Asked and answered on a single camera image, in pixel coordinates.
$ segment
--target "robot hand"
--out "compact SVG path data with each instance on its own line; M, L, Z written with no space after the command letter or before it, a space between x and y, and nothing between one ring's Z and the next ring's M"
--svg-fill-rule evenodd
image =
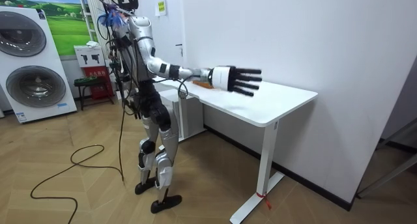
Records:
M237 92L247 96L253 96L253 92L245 91L242 87L257 90L258 85L249 84L249 81L262 81L260 75L262 71L258 69L236 68L235 66L217 66L210 71L208 76L209 83L225 91Z

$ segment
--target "robot finger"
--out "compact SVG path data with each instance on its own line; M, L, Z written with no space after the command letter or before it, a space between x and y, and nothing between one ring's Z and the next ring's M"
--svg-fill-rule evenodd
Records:
M236 72L240 74L262 74L262 70L252 68L236 68Z
M251 96L251 97L253 96L253 92L245 91L245 90L240 89L238 87L233 87L233 90L232 91L237 92L237 93L244 94L246 96Z
M249 89L259 90L259 86L252 85L252 84L248 84L248 83L244 83L244 82L241 82L241 81L235 81L235 86L246 87L246 88L249 88Z
M252 76L246 76L246 75L242 75L239 74L236 76L236 80L241 80L241 81L262 81L261 77L252 77Z

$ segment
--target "robot wrist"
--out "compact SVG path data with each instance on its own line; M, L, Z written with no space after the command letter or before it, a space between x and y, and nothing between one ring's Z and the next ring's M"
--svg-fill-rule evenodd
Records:
M217 66L214 67L209 74L208 80L210 84L217 89L224 91L229 90L229 73L231 67L229 66Z

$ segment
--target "robot leg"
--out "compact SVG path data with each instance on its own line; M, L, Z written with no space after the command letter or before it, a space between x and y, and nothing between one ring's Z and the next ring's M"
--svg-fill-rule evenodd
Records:
M155 177L149 178L155 159L155 142L158 138L158 125L153 123L150 117L142 117L143 127L148 138L142 139L139 144L139 170L141 171L141 182L135 187L135 194L142 194L144 191L155 186Z
M168 187L173 176L173 164L178 149L178 124L171 108L163 107L161 111L165 120L159 122L160 135L164 149L156 155L156 187L158 188L158 200L151 205L151 212L158 213L167 208L172 208L182 201L180 195L168 197Z

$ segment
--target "red tag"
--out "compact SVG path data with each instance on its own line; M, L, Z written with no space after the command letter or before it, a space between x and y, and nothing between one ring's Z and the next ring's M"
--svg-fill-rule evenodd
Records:
M269 210L271 210L272 205L271 205L271 203L269 202L268 198L266 197L266 194L265 194L265 195L261 195L261 194L259 194L259 193L256 193L256 195L257 195L259 198L265 198L266 205L268 206L268 209L269 209Z

